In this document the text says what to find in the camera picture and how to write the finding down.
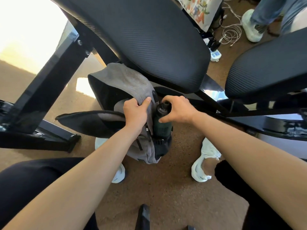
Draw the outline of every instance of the chair seat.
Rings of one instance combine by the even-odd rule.
[[[185,93],[199,90],[210,52],[171,0],[52,1],[149,80]]]
[[[306,35],[303,28],[244,52],[230,68],[226,96],[252,104],[306,88]]]

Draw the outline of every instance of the backpack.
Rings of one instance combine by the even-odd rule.
[[[153,115],[159,100],[148,79],[124,64],[110,63],[103,70],[88,75],[88,81],[102,110],[62,114],[56,120],[82,134],[110,138],[125,126],[124,102],[134,97],[141,105],[149,96],[147,122],[127,155],[147,164],[158,163],[168,152],[172,136],[157,138],[153,135]]]

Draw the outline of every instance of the sneaker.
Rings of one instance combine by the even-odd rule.
[[[247,39],[251,42],[259,42],[267,26],[251,23],[250,20],[253,12],[253,9],[246,11],[242,16],[241,23]]]
[[[206,175],[202,169],[203,161],[207,158],[219,159],[221,153],[213,146],[213,144],[205,138],[201,147],[201,156],[192,165],[192,177],[197,182],[205,182],[211,179],[211,176]]]
[[[101,145],[103,145],[104,142],[106,142],[108,139],[106,138],[96,138],[95,140],[95,149],[99,148]],[[125,178],[125,167],[124,165],[121,163],[113,180],[112,183],[120,183],[122,180],[124,180]]]

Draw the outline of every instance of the shoe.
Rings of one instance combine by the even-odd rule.
[[[192,165],[192,177],[194,180],[197,182],[205,182],[211,179],[212,177],[206,175],[202,169],[203,161],[207,158],[215,158],[218,160],[220,157],[221,153],[205,138],[201,147],[201,156]]]
[[[251,15],[253,12],[253,9],[246,11],[242,16],[241,24],[247,39],[251,42],[259,42],[267,26],[251,23]]]
[[[105,139],[105,138],[96,138],[95,139],[95,149],[99,148],[101,145],[103,145],[103,143],[105,143],[108,139]],[[125,173],[126,173],[126,170],[125,170],[125,167],[124,165],[121,163],[113,180],[112,180],[112,183],[120,183],[121,181],[124,180],[125,178]]]

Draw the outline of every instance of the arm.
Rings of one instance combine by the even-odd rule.
[[[3,229],[83,229],[146,123],[150,98],[124,104],[126,126],[25,206]]]
[[[197,111],[181,96],[166,96],[172,111],[161,122],[191,123],[243,180],[293,229],[307,229],[307,163]]]

